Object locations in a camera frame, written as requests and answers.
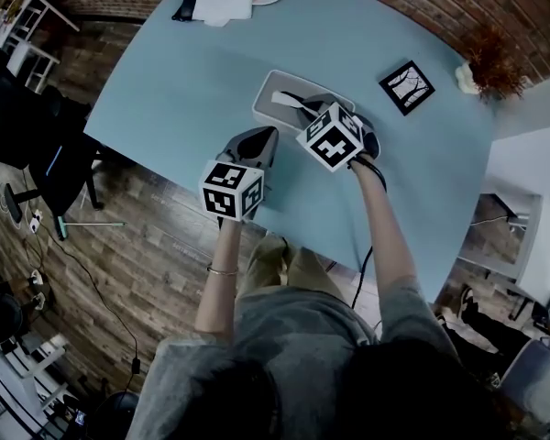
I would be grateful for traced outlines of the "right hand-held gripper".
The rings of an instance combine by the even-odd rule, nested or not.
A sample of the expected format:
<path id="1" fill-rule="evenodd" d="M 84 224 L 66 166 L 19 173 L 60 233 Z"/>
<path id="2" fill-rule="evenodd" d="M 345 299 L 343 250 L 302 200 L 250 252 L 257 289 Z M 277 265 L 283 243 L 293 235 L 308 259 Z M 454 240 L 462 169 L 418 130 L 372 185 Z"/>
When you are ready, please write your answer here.
<path id="1" fill-rule="evenodd" d="M 300 103 L 298 118 L 307 126 L 297 142 L 328 171 L 346 166 L 361 153 L 376 159 L 380 143 L 372 124 L 345 109 L 343 101 L 331 93 L 321 93 Z"/>

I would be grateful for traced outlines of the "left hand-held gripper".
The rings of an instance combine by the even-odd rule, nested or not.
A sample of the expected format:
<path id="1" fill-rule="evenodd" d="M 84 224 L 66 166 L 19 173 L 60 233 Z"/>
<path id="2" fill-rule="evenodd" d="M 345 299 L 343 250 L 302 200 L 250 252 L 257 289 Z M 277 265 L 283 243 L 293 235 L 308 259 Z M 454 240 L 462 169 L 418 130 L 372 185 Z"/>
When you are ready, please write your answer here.
<path id="1" fill-rule="evenodd" d="M 232 137 L 206 163 L 198 181 L 205 212 L 220 219 L 253 219 L 270 191 L 268 179 L 279 143 L 276 127 L 255 127 Z"/>

